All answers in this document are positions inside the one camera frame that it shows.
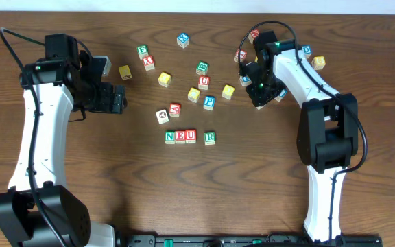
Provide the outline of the green R block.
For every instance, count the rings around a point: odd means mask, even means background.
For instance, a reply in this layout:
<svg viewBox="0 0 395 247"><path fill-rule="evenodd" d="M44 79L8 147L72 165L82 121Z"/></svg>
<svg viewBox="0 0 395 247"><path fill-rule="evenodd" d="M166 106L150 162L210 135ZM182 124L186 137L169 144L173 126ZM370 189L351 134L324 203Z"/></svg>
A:
<svg viewBox="0 0 395 247"><path fill-rule="evenodd" d="M215 132L205 132L204 133L204 144L205 145L215 145L216 144Z"/></svg>

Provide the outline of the red U block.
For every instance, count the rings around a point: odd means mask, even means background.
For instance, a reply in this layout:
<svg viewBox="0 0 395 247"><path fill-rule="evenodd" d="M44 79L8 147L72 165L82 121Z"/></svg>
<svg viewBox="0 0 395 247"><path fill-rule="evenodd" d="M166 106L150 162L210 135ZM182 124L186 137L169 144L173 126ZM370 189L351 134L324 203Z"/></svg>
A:
<svg viewBox="0 0 395 247"><path fill-rule="evenodd" d="M196 130L186 130L185 131L186 138L185 141L186 143L195 143L197 140L197 131Z"/></svg>

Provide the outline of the green N block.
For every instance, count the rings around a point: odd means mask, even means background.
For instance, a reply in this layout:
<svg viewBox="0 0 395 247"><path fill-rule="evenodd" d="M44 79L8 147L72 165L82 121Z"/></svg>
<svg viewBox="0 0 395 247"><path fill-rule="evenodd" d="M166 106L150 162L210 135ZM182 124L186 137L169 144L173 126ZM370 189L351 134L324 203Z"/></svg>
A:
<svg viewBox="0 0 395 247"><path fill-rule="evenodd" d="M176 143L176 134L174 131L166 131L164 134L165 143L166 144L175 144Z"/></svg>

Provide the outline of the red E block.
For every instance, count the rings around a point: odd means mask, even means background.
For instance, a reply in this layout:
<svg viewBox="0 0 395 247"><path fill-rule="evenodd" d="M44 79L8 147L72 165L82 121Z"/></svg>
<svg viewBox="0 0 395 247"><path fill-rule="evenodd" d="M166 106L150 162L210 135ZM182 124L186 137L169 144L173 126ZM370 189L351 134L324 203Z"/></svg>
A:
<svg viewBox="0 0 395 247"><path fill-rule="evenodd" d="M175 131L175 144L183 144L183 143L186 143L186 131L185 130Z"/></svg>

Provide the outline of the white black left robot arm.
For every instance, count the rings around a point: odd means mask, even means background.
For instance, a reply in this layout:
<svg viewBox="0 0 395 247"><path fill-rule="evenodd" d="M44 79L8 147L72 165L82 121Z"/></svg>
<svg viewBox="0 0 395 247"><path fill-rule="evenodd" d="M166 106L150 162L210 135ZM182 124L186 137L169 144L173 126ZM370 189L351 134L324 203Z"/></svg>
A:
<svg viewBox="0 0 395 247"><path fill-rule="evenodd" d="M91 220L67 187L72 112L120 114L124 88L103 82L110 60L81 52L27 64L20 76L25 121L19 158L0 193L0 230L12 246L120 246L119 231Z"/></svg>

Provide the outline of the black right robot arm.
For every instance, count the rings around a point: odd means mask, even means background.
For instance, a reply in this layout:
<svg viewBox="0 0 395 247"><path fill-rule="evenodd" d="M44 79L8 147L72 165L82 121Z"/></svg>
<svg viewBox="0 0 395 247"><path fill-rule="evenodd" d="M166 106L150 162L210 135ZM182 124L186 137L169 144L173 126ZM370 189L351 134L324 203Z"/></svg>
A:
<svg viewBox="0 0 395 247"><path fill-rule="evenodd" d="M309 207L304 231L313 242L328 242L341 234L339 205L343 171L358 150L357 101L342 95L317 73L294 40L279 41L273 31L252 43L255 62L242 65L251 83L246 91L260 108L289 91L301 108L296 146L309 175Z"/></svg>

